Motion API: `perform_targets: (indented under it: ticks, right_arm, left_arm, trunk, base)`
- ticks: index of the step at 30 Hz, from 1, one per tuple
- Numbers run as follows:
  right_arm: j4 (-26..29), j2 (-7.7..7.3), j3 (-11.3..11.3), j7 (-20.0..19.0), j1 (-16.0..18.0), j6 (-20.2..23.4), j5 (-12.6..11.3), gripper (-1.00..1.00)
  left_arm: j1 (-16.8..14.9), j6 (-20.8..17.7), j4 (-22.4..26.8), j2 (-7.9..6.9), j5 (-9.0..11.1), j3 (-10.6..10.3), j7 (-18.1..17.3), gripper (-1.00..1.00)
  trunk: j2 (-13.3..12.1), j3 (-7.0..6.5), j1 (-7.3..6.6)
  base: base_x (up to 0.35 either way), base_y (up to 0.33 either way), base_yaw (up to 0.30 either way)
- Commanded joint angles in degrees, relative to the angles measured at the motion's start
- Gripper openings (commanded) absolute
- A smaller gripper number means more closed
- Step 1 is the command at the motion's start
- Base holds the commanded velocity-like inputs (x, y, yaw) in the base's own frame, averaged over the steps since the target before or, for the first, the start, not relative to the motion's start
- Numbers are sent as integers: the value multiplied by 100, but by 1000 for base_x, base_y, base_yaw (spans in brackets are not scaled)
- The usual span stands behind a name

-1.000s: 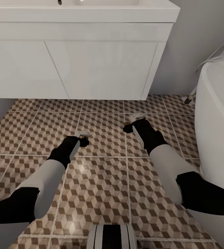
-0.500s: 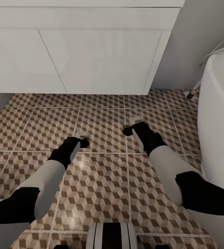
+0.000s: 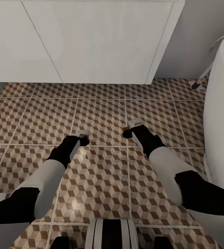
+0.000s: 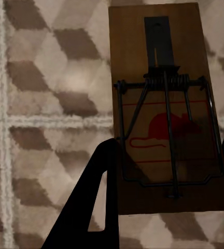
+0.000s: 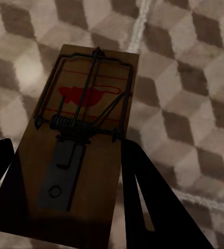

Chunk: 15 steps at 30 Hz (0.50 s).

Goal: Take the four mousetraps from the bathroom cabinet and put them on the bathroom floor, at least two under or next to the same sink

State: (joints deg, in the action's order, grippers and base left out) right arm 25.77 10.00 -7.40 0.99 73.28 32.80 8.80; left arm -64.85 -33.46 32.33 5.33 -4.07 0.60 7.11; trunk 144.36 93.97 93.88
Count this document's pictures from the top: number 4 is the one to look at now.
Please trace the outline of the mousetrap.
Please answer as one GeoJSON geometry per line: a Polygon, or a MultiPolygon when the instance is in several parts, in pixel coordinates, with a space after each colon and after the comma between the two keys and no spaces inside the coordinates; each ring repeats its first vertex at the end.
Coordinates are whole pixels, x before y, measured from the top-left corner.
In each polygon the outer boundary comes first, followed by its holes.
{"type": "Polygon", "coordinates": [[[118,215],[224,211],[198,2],[108,8],[118,215]]]}

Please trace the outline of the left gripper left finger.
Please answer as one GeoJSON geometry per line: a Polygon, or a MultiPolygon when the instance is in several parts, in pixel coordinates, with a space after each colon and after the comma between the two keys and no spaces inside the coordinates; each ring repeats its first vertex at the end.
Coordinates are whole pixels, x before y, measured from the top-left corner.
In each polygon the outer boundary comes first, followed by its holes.
{"type": "Polygon", "coordinates": [[[97,146],[41,249],[120,249],[115,138],[97,146]],[[106,170],[105,229],[88,231],[106,170]]]}

